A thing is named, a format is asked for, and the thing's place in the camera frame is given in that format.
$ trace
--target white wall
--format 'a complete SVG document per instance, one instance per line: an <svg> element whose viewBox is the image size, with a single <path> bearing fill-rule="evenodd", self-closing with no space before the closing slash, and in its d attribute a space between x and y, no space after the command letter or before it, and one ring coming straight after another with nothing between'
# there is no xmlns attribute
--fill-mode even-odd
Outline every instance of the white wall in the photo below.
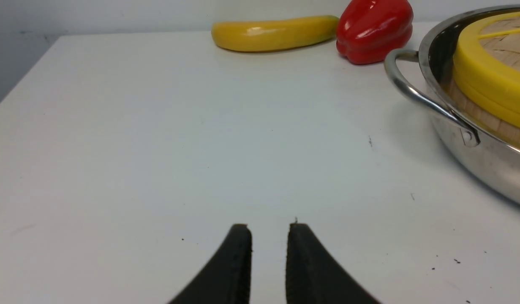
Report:
<svg viewBox="0 0 520 304"><path fill-rule="evenodd" d="M410 0L440 21L510 0ZM340 15L349 0L0 0L0 100L59 35L208 30L213 21Z"/></svg>

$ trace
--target yellow squash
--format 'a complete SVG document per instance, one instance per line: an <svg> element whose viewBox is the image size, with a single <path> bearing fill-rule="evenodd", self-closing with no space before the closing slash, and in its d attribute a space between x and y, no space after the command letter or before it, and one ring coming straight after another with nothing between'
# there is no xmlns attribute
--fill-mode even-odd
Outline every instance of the yellow squash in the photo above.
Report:
<svg viewBox="0 0 520 304"><path fill-rule="evenodd" d="M339 18L312 16L279 21L214 23L217 46L237 52L269 52L310 46L335 37Z"/></svg>

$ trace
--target pot rim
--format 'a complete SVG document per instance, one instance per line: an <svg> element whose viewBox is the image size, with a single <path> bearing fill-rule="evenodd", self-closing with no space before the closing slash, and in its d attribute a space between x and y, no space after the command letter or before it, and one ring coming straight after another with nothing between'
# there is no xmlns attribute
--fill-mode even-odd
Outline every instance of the pot rim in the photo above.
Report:
<svg viewBox="0 0 520 304"><path fill-rule="evenodd" d="M430 45L432 42L436 39L436 37L442 33L444 30L446 30L448 27L451 27L455 25L457 27L456 23L459 23L460 21L464 19L468 19L470 17L474 18L476 15L484 15L484 18L486 16L491 15L500 15L505 14L508 12L518 11L518 8L520 8L520 4L513 4L513 5L500 5L500 6L490 6L488 8L480 8L478 10L472 10L468 12L464 12L462 14L453 16L449 19L446 19L445 21L442 21L435 27L433 27L423 38L422 42L419 45L419 52L418 52L418 59L419 59L419 68L422 71L422 75L425 78L425 81L427 85L432 89L432 92L438 96L441 101L451 110L455 115L457 115L461 120L468 123L470 126L478 130L480 133L485 134L492 139L498 141L503 146L506 146L507 148L514 150L515 152L518 152L520 154L520 149L505 142L504 140L497 137L495 134L491 133L490 131L484 129L480 125L477 125L472 121L469 117L467 117L464 113L460 112L455 108L451 98L447 95L447 93L444 92L444 90L441 88L439 82L436 80L436 77L434 77L432 70L430 69L429 64L429 50Z"/></svg>

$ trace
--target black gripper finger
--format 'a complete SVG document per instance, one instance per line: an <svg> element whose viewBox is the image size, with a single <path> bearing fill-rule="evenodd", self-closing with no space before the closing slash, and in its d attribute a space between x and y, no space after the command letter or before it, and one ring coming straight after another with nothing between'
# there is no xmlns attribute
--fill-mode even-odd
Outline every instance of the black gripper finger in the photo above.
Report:
<svg viewBox="0 0 520 304"><path fill-rule="evenodd" d="M335 261L306 224L288 233L288 304L379 304Z"/></svg>
<svg viewBox="0 0 520 304"><path fill-rule="evenodd" d="M252 234L235 224L223 243L183 291L169 304L248 304Z"/></svg>

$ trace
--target toy vegetable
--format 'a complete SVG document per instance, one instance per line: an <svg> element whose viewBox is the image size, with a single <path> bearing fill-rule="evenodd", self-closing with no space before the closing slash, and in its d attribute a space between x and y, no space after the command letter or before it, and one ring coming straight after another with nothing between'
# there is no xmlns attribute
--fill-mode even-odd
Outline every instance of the toy vegetable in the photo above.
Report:
<svg viewBox="0 0 520 304"><path fill-rule="evenodd" d="M412 19L408 0L352 0L340 16L337 50L353 64L383 61L410 40Z"/></svg>

